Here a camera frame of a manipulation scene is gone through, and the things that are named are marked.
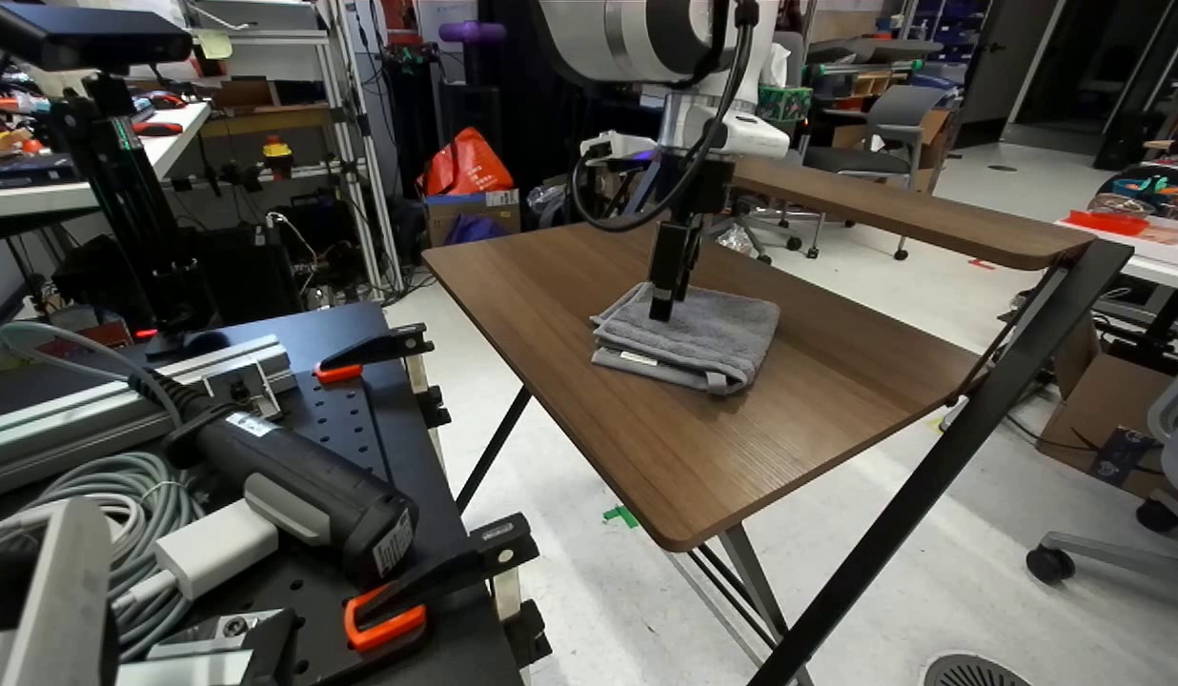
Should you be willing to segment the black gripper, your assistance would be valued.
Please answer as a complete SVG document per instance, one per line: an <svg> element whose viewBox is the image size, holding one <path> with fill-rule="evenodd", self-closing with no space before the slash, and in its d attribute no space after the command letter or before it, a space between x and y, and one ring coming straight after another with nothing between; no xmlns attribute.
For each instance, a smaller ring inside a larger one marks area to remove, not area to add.
<svg viewBox="0 0 1178 686"><path fill-rule="evenodd" d="M674 303L685 297L685 283L698 260L700 220L723 212L730 184L731 184L731 165L716 158L704 158L704 162L672 158L658 165L669 217L655 231L655 247L652 247L652 267L650 267L650 283L655 292L650 306L652 321L669 326L674 314Z"/></svg>

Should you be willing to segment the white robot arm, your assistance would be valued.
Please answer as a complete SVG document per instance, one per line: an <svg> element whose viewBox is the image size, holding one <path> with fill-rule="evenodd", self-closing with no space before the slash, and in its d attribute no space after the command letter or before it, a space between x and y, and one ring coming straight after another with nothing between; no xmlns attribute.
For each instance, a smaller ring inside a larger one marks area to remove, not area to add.
<svg viewBox="0 0 1178 686"><path fill-rule="evenodd" d="M758 116L778 0L536 0L536 18L576 82L664 95L655 145L585 145L569 191L604 234L655 227L650 317L669 321L689 292L704 217L723 206L736 162L789 153L789 135Z"/></svg>

